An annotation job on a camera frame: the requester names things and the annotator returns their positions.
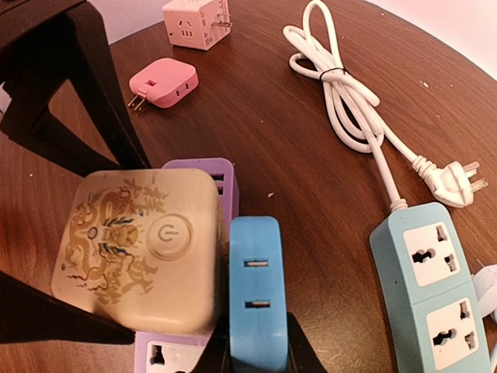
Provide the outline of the pink charger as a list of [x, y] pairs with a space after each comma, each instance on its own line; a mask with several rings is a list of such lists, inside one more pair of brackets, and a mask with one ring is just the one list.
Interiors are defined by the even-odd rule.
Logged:
[[147, 103], [167, 109], [199, 85], [196, 68], [173, 58], [160, 58], [141, 69], [129, 80], [134, 94], [127, 106], [141, 112]]

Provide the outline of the blue plug adapter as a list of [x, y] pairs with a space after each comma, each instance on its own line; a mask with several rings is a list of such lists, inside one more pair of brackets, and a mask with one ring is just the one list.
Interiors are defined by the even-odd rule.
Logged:
[[284, 372], [287, 303], [278, 221], [236, 218], [230, 227], [230, 355], [233, 372]]

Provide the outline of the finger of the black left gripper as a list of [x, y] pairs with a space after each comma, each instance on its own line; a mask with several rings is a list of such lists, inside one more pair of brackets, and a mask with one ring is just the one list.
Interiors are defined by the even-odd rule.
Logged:
[[[11, 103], [1, 131], [11, 141], [79, 176], [148, 169], [110, 53], [104, 22], [87, 1], [3, 1], [1, 82]], [[70, 82], [113, 159], [99, 154], [49, 109]]]
[[1, 343], [63, 340], [130, 345], [135, 332], [1, 273]]

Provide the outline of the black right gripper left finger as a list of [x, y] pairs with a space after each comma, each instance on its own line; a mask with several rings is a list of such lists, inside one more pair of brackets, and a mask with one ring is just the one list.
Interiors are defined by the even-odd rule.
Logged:
[[231, 356], [229, 343], [229, 317], [223, 314], [217, 321], [210, 339], [192, 373], [229, 373]]

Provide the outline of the beige cube socket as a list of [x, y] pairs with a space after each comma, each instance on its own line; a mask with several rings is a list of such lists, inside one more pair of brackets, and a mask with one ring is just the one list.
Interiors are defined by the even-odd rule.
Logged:
[[76, 190], [51, 291], [135, 331], [203, 334], [224, 307], [226, 239], [203, 170], [98, 171]]

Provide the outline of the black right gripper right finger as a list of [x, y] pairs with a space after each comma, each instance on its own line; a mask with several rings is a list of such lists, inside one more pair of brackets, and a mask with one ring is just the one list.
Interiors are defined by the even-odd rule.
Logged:
[[287, 372], [326, 373], [296, 316], [291, 312], [287, 313], [287, 331], [289, 342]]

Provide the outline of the pink cube socket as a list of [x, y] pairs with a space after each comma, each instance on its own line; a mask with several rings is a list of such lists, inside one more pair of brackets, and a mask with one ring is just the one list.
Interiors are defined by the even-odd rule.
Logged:
[[227, 0], [174, 0], [162, 6], [169, 43], [208, 51], [231, 32]]

